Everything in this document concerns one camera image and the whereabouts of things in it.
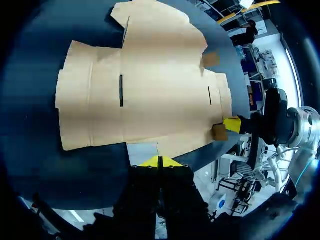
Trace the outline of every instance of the flattened cardboard box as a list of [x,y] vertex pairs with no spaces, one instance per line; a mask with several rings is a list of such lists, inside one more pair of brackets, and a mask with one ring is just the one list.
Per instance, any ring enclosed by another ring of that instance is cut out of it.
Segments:
[[111,16],[126,28],[122,49],[73,41],[59,73],[63,149],[157,142],[173,158],[211,143],[231,94],[225,74],[203,68],[215,61],[203,34],[154,0],[117,3]]

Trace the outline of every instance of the person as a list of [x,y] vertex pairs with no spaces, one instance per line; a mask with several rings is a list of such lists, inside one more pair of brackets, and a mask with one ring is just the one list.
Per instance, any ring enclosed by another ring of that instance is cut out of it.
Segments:
[[253,20],[248,21],[248,25],[241,27],[246,29],[245,33],[234,35],[231,37],[233,46],[243,46],[247,44],[252,44],[256,36],[258,35],[258,30],[256,28],[256,22]]

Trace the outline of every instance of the dark blue table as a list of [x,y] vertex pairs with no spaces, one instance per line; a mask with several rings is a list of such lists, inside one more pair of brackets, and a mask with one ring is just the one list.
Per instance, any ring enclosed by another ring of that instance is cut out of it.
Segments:
[[[110,207],[121,193],[129,168],[125,143],[62,149],[55,93],[72,40],[91,46],[121,48],[124,30],[110,17],[116,0],[52,0],[15,39],[0,84],[1,157],[12,186],[27,200],[34,193],[57,209]],[[244,73],[227,33],[204,12],[184,0],[162,2],[185,12],[204,34],[208,53],[218,51],[235,115],[249,117]],[[240,137],[214,142],[176,159],[194,171],[216,160]]]

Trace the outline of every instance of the robotic arm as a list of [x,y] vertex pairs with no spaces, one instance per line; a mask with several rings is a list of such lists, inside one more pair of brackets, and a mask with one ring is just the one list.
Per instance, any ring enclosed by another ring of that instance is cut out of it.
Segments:
[[244,119],[240,133],[258,134],[266,144],[277,148],[277,153],[268,158],[277,191],[283,186],[278,162],[285,158],[287,152],[294,151],[289,176],[297,190],[297,201],[303,201],[304,193],[311,189],[318,167],[320,115],[307,106],[287,109],[287,95],[281,89],[269,89],[265,99],[264,114],[254,113],[251,119]]

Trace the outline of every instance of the table surface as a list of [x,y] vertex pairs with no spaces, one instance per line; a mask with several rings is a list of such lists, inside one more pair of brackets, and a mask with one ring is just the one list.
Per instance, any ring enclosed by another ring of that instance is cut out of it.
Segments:
[[[13,187],[30,200],[34,193],[53,208],[100,209],[112,206],[127,181],[125,143],[63,151],[55,93],[72,40],[121,48],[123,28],[110,17],[116,0],[52,0],[25,24],[3,71],[0,94],[2,159]],[[162,0],[182,12],[205,36],[207,53],[217,51],[226,73],[234,115],[250,116],[244,73],[227,33],[206,13],[184,0]],[[177,157],[194,171],[215,161],[240,137],[214,142]]]

